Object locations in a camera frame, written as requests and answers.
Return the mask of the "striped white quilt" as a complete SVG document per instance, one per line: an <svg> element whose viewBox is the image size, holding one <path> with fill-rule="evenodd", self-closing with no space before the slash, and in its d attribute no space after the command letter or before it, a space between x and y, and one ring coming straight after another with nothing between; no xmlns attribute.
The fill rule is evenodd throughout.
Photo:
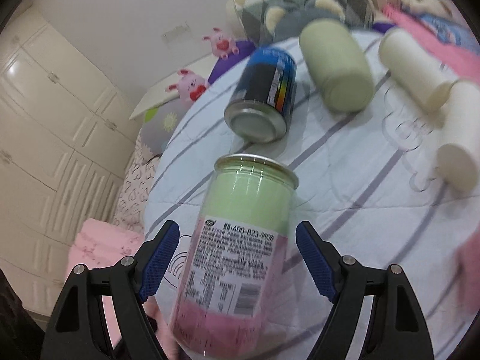
<svg viewBox="0 0 480 360"><path fill-rule="evenodd" d="M289 228L309 221L320 236L367 267L399 264L425 315L437 359L453 354L475 315L457 300L457 248L479 225L479 192L458 193L435 170L437 131L378 58L381 37L353 34L370 66L376 93L357 115L329 112L296 39L285 41L297 63L298 88L289 133L270 145L248 145L224 121L242 74L237 65L189 109L160 159L145 209L145 234L178 223L181 240L156 300L169 316L191 233L223 155L247 152L290 167L299 179Z"/></svg>

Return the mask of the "blue cartoon pillow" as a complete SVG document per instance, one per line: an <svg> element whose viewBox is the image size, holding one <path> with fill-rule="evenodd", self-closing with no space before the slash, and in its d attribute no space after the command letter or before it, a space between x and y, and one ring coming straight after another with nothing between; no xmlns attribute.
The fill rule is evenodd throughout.
<svg viewBox="0 0 480 360"><path fill-rule="evenodd" d="M448 19L428 13L416 15L416 19L445 44L453 44L479 53L479 43L472 31Z"/></svg>

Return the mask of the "heart pattern sheet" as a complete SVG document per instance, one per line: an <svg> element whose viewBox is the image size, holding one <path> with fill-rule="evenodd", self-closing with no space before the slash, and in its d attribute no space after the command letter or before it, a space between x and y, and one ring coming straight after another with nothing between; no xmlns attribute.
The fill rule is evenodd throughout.
<svg viewBox="0 0 480 360"><path fill-rule="evenodd" d="M112 224L144 233L144 211L160 157L143 163L142 134L138 133L133 160L128 166L113 215Z"/></svg>

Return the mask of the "pink pig plush far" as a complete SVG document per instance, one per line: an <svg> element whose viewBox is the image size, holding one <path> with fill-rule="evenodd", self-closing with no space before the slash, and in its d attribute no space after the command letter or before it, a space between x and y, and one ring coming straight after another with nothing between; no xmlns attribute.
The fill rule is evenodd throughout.
<svg viewBox="0 0 480 360"><path fill-rule="evenodd" d="M236 41L221 28L213 28L211 34L202 38L211 44L211 53L223 60L227 60L230 55L238 55L240 50Z"/></svg>

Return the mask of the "pink pig plush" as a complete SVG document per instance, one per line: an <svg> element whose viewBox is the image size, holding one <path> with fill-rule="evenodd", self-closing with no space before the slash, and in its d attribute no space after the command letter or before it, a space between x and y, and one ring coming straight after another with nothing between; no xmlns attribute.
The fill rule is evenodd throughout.
<svg viewBox="0 0 480 360"><path fill-rule="evenodd" d="M238 55L240 50L236 41L221 28L213 28L211 34L202 38L211 44L211 53L223 60L227 60L230 55Z"/></svg>
<svg viewBox="0 0 480 360"><path fill-rule="evenodd" d="M176 84L169 85L165 91L176 90L183 101L196 102L210 86L206 79L190 69L182 68L177 73L181 79Z"/></svg>

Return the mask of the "white paper cup far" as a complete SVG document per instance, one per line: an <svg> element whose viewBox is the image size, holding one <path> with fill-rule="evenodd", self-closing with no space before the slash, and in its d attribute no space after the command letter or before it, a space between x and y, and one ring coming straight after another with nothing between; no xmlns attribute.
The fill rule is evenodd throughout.
<svg viewBox="0 0 480 360"><path fill-rule="evenodd" d="M407 31L402 28L387 31L378 55L391 76L425 112L436 112L446 103L453 80Z"/></svg>

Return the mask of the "white paper cup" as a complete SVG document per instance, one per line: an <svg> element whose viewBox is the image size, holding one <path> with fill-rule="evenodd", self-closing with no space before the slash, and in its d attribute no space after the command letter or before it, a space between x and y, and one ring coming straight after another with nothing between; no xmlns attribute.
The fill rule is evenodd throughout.
<svg viewBox="0 0 480 360"><path fill-rule="evenodd" d="M437 149L440 175L468 192L479 183L479 87L467 80L453 84Z"/></svg>
<svg viewBox="0 0 480 360"><path fill-rule="evenodd" d="M446 103L453 80L407 31L402 28L387 31L378 55L391 76L425 112L436 112Z"/></svg>

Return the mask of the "green pink labelled can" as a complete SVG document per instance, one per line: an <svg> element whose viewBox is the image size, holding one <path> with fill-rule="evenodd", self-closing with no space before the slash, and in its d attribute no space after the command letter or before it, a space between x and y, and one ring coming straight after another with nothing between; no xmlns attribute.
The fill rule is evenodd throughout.
<svg viewBox="0 0 480 360"><path fill-rule="evenodd" d="M172 311L188 350L214 359L252 352L288 245L294 172L255 154L216 160Z"/></svg>

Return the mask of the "cream wardrobe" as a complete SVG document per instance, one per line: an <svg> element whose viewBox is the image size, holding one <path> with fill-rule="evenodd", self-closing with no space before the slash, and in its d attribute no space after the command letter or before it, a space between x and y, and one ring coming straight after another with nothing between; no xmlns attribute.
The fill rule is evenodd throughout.
<svg viewBox="0 0 480 360"><path fill-rule="evenodd" d="M86 219L111 220L140 128L120 91L34 9L1 32L1 269L49 315Z"/></svg>

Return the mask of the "grey cat plush cushion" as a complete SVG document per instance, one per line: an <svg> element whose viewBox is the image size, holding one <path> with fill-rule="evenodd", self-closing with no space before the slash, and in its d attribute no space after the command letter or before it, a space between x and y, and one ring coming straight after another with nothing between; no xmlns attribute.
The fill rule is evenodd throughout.
<svg viewBox="0 0 480 360"><path fill-rule="evenodd" d="M269 45L296 38L314 20L345 21L345 10L336 0L308 0L303 6L292 2L268 5L260 30L260 43Z"/></svg>

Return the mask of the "pink pig plush near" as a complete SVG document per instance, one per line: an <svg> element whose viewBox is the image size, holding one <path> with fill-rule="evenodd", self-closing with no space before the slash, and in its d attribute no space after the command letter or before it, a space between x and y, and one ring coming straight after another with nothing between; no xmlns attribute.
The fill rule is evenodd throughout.
<svg viewBox="0 0 480 360"><path fill-rule="evenodd" d="M177 73L181 79L176 84L169 85L165 91L176 90L183 101L196 102L210 86L206 79L190 69L182 68Z"/></svg>

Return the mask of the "wall socket plate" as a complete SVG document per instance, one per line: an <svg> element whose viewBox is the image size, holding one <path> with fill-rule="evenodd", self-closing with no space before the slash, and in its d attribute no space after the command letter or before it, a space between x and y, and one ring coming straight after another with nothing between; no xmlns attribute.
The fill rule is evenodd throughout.
<svg viewBox="0 0 480 360"><path fill-rule="evenodd" d="M187 23L177 25L161 35L164 44L168 45L176 41L182 41L191 36L191 28Z"/></svg>

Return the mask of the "grey flower pillow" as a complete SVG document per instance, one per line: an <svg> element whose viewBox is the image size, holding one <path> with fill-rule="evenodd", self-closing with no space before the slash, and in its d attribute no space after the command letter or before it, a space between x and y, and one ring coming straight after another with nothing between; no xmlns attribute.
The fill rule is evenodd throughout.
<svg viewBox="0 0 480 360"><path fill-rule="evenodd" d="M151 108L144 114L141 129L143 163L148 163L152 158L162 155L177 125L190 107L178 97Z"/></svg>

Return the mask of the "blue black can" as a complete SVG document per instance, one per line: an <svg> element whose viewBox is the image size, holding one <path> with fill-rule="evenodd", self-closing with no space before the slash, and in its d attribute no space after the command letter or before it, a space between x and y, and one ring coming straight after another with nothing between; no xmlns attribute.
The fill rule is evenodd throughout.
<svg viewBox="0 0 480 360"><path fill-rule="evenodd" d="M270 46L256 49L224 110L224 121L246 141L283 138L290 127L295 78L296 63L287 51Z"/></svg>

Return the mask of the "pink folded blanket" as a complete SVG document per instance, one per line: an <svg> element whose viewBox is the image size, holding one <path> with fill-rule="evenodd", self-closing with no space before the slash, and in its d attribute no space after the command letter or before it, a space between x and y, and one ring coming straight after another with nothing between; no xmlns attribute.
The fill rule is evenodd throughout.
<svg viewBox="0 0 480 360"><path fill-rule="evenodd" d="M113 266L123 257L134 256L144 241L143 234L87 219L69 249L65 278L78 264L89 269Z"/></svg>

